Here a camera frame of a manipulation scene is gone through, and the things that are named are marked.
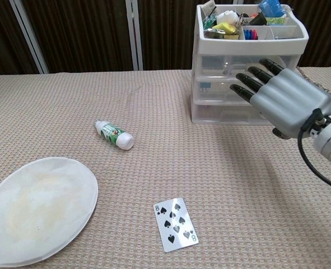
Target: white paper plate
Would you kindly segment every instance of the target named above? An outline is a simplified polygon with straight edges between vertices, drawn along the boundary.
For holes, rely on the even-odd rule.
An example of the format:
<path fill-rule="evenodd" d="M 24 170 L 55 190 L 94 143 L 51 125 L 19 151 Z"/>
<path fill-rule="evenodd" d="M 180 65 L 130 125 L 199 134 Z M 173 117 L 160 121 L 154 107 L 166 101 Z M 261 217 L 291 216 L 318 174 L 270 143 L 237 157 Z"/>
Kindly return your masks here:
<path fill-rule="evenodd" d="M 98 197 L 97 180 L 79 161 L 31 162 L 0 184 L 0 266 L 42 261 L 84 228 Z"/>

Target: plastic drawer organizer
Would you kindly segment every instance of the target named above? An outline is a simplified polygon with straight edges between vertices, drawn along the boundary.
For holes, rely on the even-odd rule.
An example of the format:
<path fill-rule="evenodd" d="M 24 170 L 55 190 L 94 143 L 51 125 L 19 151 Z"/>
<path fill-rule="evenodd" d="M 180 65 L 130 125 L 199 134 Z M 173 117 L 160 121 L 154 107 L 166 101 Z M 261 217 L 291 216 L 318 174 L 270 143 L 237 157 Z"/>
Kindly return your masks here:
<path fill-rule="evenodd" d="M 237 13 L 257 13 L 255 4 L 217 5 L 220 14 L 226 10 Z M 260 59 L 268 58 L 284 68 L 294 70 L 303 54 L 308 33 L 304 25 L 285 4 L 285 24 L 280 26 L 242 26 L 239 40 L 204 37 L 200 6 L 195 19 L 192 69 L 192 121 L 195 123 L 268 125 L 260 113 L 230 90 L 231 84 L 244 85 L 236 79 L 237 73 L 247 72 L 250 66 L 265 68 Z M 258 40 L 245 40 L 244 30 L 256 30 Z"/>

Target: white bottle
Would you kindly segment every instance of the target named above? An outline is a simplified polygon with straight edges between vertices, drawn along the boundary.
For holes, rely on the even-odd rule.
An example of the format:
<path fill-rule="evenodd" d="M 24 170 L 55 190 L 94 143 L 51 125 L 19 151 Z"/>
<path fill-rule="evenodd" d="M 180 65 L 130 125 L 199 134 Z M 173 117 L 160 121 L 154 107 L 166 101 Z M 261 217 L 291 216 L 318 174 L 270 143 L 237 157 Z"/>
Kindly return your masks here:
<path fill-rule="evenodd" d="M 126 131 L 105 120 L 97 120 L 94 124 L 97 133 L 122 150 L 130 150 L 134 145 L 134 137 Z"/>

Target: yellow object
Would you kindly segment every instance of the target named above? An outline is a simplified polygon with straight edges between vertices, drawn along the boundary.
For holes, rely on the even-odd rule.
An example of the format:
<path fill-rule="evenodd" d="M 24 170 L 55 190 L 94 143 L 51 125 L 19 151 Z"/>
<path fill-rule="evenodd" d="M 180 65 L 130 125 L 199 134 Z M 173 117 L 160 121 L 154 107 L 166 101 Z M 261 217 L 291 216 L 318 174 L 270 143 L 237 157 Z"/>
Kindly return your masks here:
<path fill-rule="evenodd" d="M 213 29 L 223 30 L 227 35 L 233 35 L 236 32 L 236 27 L 234 25 L 228 24 L 227 22 L 222 22 L 218 25 L 215 25 Z"/>
<path fill-rule="evenodd" d="M 229 40 L 238 40 L 239 35 L 224 35 L 223 38 L 224 39 L 229 39 Z"/>

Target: beige tablecloth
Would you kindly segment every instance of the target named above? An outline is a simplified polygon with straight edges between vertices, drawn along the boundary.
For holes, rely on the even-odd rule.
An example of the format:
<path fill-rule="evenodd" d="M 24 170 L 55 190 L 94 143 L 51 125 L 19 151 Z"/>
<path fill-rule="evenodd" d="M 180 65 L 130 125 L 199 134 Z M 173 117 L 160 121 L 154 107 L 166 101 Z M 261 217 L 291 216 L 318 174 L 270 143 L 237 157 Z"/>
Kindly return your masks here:
<path fill-rule="evenodd" d="M 331 68 L 303 68 L 331 91 Z M 202 126 L 190 71 L 0 76 L 0 182 L 39 158 L 79 160 L 99 196 L 79 236 L 28 268 L 331 268 L 331 187 L 271 127 Z M 96 119 L 134 135 L 122 151 Z M 331 179 L 331 164 L 305 143 Z M 152 205 L 183 197 L 199 244 L 164 253 Z"/>

